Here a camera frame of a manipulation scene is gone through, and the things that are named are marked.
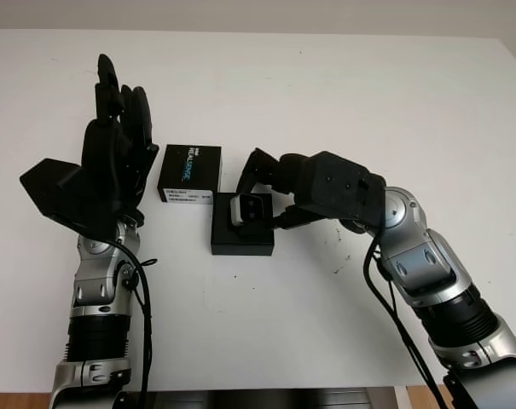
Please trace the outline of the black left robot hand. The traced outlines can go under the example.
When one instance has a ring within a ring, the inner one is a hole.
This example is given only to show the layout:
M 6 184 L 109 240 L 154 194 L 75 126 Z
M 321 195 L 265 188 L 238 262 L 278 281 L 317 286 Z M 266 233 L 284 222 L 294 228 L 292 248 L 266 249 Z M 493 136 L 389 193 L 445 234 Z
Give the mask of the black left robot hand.
M 159 152 L 147 94 L 141 86 L 119 84 L 107 55 L 99 55 L 97 74 L 96 118 L 85 130 L 81 165 L 114 217 L 141 227 L 144 215 L 138 206 Z

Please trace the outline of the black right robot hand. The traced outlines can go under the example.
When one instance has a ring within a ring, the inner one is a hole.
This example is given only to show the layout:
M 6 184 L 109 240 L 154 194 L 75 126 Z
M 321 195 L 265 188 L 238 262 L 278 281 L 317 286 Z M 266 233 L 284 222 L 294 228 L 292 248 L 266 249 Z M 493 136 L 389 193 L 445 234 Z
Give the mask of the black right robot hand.
M 235 191 L 238 195 L 251 195 L 255 185 L 260 183 L 270 186 L 278 193 L 295 193 L 296 182 L 305 159 L 307 159 L 306 156 L 297 153 L 286 153 L 276 159 L 265 151 L 255 148 L 246 161 Z M 324 219 L 325 216 L 292 204 L 278 216 L 261 216 L 257 220 L 244 221 L 236 229 L 239 235 L 253 235 L 277 228 L 284 230 L 298 228 Z

